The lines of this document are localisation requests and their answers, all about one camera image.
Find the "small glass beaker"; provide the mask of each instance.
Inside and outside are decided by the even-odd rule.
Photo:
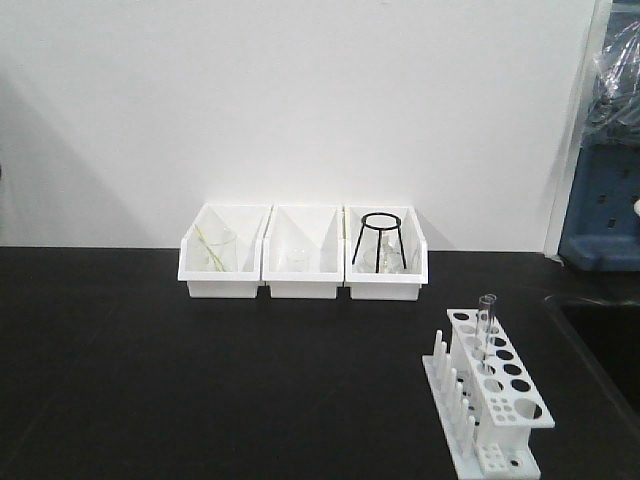
[[[287,250],[287,269],[290,272],[307,272],[309,270],[309,252],[304,248]]]
[[[206,270],[213,272],[238,271],[236,252],[237,234],[233,230],[223,228],[209,234],[204,240],[206,249]]]

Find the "white wall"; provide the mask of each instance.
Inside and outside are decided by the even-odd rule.
[[[205,200],[413,204],[541,251],[593,0],[0,2],[0,242],[178,246]]]

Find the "storage bin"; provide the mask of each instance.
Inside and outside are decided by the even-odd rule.
[[[180,242],[178,280],[192,297],[254,298],[268,205],[205,204]]]
[[[336,298],[344,280],[343,237],[341,207],[274,207],[262,258],[271,296]]]
[[[369,217],[372,225],[376,226],[378,222],[377,226],[386,227],[386,230],[363,229],[362,218],[375,213],[382,213],[382,216]],[[351,298],[417,300],[420,288],[428,281],[427,242],[413,207],[347,205],[344,215],[345,286],[351,289]],[[400,235],[395,228],[394,216],[400,221]],[[358,246],[361,230],[362,238]],[[382,242],[380,256],[377,255],[378,240]],[[379,273],[375,272],[376,258],[379,258]]]
[[[559,254],[581,270],[640,271],[640,155],[594,145],[578,158]]]

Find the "test tube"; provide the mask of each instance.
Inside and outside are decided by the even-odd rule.
[[[491,328],[496,318],[496,301],[498,297],[492,293],[482,295],[478,300],[478,320],[476,323],[476,348],[483,368],[488,368],[489,344]]]

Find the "white test tube rack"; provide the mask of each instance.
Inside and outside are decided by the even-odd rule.
[[[460,480],[537,480],[529,435],[555,422],[497,319],[483,364],[477,312],[447,310],[450,352],[438,330],[433,355],[422,357],[456,473]]]

